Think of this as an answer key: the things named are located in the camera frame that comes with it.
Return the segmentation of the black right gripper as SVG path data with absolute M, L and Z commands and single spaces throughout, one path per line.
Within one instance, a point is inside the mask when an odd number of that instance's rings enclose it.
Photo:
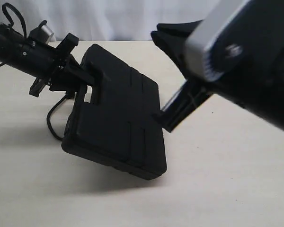
M 201 22 L 202 20 L 176 24 L 159 23 L 156 30 L 151 32 L 154 44 L 174 62 L 185 79 L 193 76 L 184 60 L 185 41 Z M 153 118 L 163 129 L 172 132 L 212 95 L 203 82 L 188 79 Z

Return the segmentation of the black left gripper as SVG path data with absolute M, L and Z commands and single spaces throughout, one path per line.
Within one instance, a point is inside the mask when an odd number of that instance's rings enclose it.
M 30 49 L 27 49 L 23 65 L 25 72 L 35 77 L 30 95 L 39 96 L 45 86 L 49 86 L 50 91 L 66 91 L 66 98 L 80 98 L 80 83 L 89 86 L 95 84 L 95 79 L 71 55 L 78 44 L 78 37 L 71 33 L 55 48 L 38 36 L 29 35 L 27 45 Z

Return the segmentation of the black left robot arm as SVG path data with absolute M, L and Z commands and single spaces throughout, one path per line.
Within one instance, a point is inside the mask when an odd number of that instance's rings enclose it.
M 0 62 L 35 77 L 29 94 L 39 97 L 45 86 L 50 91 L 77 92 L 81 86 L 95 84 L 71 54 L 79 44 L 78 37 L 69 33 L 57 47 L 42 43 L 32 36 L 0 23 Z

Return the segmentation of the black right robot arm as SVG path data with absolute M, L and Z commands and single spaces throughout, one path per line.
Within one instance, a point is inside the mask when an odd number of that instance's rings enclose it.
M 151 38 L 185 78 L 154 116 L 162 128 L 217 94 L 284 131 L 284 0 L 221 0 L 204 19 L 159 23 Z

